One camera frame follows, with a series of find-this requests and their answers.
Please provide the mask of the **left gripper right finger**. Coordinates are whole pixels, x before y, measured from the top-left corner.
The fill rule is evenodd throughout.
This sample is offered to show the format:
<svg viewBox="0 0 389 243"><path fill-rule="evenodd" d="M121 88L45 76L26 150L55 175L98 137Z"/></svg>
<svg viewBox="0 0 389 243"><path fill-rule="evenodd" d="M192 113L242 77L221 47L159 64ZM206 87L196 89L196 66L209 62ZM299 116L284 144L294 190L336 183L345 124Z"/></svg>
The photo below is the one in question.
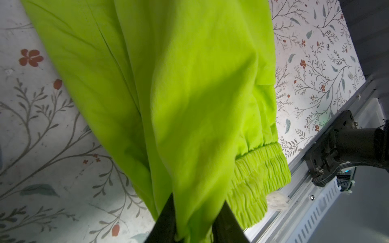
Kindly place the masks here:
<svg viewBox="0 0 389 243"><path fill-rule="evenodd" d="M249 243L226 201L212 225L212 234L214 243Z"/></svg>

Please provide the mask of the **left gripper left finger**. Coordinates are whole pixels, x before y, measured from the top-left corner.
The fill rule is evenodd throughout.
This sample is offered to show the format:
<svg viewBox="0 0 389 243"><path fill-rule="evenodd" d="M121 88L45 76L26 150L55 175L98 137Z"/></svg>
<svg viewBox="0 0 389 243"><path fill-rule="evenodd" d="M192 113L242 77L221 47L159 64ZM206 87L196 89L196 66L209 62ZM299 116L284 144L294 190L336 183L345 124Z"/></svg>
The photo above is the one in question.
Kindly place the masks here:
<svg viewBox="0 0 389 243"><path fill-rule="evenodd" d="M145 243L175 243L176 218L171 194Z"/></svg>

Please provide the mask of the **lime green shorts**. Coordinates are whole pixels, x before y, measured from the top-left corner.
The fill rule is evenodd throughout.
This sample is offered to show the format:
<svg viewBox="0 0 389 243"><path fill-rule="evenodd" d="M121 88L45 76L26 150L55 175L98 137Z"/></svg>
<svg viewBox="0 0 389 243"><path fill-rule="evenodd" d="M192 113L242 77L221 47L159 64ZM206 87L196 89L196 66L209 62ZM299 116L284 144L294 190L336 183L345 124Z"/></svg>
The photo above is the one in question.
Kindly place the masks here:
<svg viewBox="0 0 389 243"><path fill-rule="evenodd" d="M23 1L62 81L154 218L205 242L291 180L278 142L268 1Z"/></svg>

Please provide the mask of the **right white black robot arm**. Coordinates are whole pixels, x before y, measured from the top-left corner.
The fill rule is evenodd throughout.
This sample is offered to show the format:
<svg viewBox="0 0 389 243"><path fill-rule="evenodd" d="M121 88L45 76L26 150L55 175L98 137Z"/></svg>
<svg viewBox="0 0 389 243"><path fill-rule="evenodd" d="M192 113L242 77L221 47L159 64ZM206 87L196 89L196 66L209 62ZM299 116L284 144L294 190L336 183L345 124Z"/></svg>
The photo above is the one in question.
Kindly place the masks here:
<svg viewBox="0 0 389 243"><path fill-rule="evenodd" d="M389 169L389 121L373 129L342 129L330 134L334 160L342 169L370 166Z"/></svg>

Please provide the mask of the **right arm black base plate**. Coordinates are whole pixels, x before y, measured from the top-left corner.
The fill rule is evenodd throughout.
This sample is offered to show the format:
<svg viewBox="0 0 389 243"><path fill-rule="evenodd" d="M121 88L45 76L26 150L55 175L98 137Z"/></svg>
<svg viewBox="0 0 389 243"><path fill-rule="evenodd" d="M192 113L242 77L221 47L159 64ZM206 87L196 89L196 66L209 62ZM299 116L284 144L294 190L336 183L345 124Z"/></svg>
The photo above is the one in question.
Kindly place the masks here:
<svg viewBox="0 0 389 243"><path fill-rule="evenodd" d="M325 187L339 171L338 167L341 163L335 159L337 156L334 145L336 133L343 129L354 129L355 127L352 112L344 110L307 151L304 160L315 186Z"/></svg>

